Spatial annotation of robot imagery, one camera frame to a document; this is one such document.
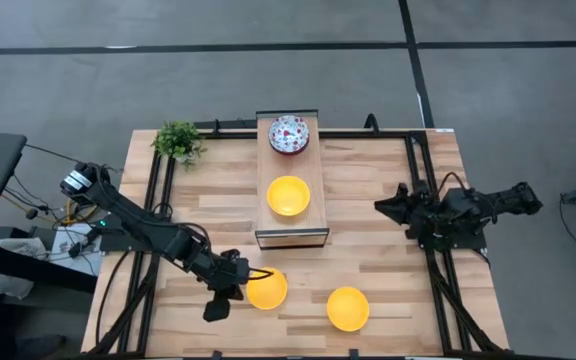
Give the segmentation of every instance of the floral patterned bowl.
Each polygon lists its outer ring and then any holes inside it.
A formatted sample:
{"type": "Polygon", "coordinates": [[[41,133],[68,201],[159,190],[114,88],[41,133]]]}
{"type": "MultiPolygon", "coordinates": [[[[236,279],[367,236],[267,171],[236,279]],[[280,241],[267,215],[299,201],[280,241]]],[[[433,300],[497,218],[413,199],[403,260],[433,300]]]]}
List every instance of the floral patterned bowl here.
{"type": "Polygon", "coordinates": [[[308,145],[308,135],[308,125],[304,119],[293,115],[275,119],[268,130],[270,146],[285,155],[302,152],[308,145]]]}

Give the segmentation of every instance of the wooden tray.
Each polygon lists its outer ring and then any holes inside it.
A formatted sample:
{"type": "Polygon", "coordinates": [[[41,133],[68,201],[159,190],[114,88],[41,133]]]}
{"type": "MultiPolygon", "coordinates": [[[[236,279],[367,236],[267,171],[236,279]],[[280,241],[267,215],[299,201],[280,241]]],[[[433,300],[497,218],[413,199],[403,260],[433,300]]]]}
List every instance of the wooden tray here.
{"type": "Polygon", "coordinates": [[[270,145],[268,129],[277,117],[257,120],[258,218],[255,237],[262,250],[323,247],[330,232],[326,225],[317,117],[300,117],[308,124],[310,139],[308,146],[296,155],[280,154],[270,145]],[[310,188],[310,203],[297,216],[276,214],[266,200],[270,183],[285,175],[301,178],[310,188]]]}

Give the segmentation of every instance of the green plant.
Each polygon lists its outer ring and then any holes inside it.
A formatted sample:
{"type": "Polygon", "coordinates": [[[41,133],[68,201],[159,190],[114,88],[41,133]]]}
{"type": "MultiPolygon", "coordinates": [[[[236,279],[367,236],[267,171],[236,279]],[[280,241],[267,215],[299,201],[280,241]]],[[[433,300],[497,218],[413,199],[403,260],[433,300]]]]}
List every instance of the green plant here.
{"type": "Polygon", "coordinates": [[[164,122],[151,146],[162,155],[177,159],[186,170],[195,165],[195,160],[207,150],[201,145],[201,137],[195,125],[185,121],[164,122]]]}

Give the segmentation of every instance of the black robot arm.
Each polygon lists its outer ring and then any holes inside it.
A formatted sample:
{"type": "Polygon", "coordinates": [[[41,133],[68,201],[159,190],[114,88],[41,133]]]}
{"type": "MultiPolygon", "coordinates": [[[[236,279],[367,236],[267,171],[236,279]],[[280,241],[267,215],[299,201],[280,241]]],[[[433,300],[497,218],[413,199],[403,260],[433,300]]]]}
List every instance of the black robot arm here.
{"type": "Polygon", "coordinates": [[[496,223],[500,214],[532,215],[541,206],[525,182],[490,194],[472,188],[453,188],[441,201],[437,194],[429,192],[423,181],[412,194],[408,194],[406,184],[402,183],[394,197],[375,202],[375,209],[384,215],[400,225],[410,225],[407,238],[419,240],[426,235],[426,239],[433,239],[437,250],[451,246],[455,238],[480,234],[488,223],[496,223]]]}
{"type": "Polygon", "coordinates": [[[142,241],[151,251],[174,262],[181,261],[185,272],[192,272],[197,280],[215,291],[204,319],[219,320],[228,316],[228,299],[243,300],[239,285],[248,282],[248,259],[240,258],[239,251],[229,250],[221,255],[211,251],[206,234],[201,234],[188,224],[171,224],[145,211],[110,183],[108,171],[97,164],[78,163],[61,182],[62,192],[80,204],[94,204],[118,218],[121,230],[142,241]]]}

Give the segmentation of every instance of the concrete floor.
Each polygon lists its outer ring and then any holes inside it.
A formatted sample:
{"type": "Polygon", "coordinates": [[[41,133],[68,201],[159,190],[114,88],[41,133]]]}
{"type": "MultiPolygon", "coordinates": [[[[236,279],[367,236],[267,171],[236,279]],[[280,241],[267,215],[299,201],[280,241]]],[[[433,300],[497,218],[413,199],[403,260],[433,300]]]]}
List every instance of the concrete floor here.
{"type": "MultiPolygon", "coordinates": [[[[418,41],[576,40],[576,1],[409,6],[418,41]]],[[[0,47],[404,39],[391,0],[0,0],[0,47]]],[[[544,202],[486,231],[512,348],[576,358],[576,244],[557,209],[576,186],[576,49],[427,50],[421,61],[436,126],[456,129],[469,182],[497,191],[525,180],[544,202]]],[[[116,167],[133,129],[277,108],[318,108],[324,126],[360,126],[368,112],[383,127],[421,125],[405,50],[0,56],[0,131],[116,167]]],[[[26,150],[18,175],[61,204],[71,167],[26,150]]],[[[576,234],[576,207],[564,211],[576,234]]],[[[29,225],[5,202],[0,224],[29,225]]],[[[85,324],[41,319],[47,332],[85,324]]]]}

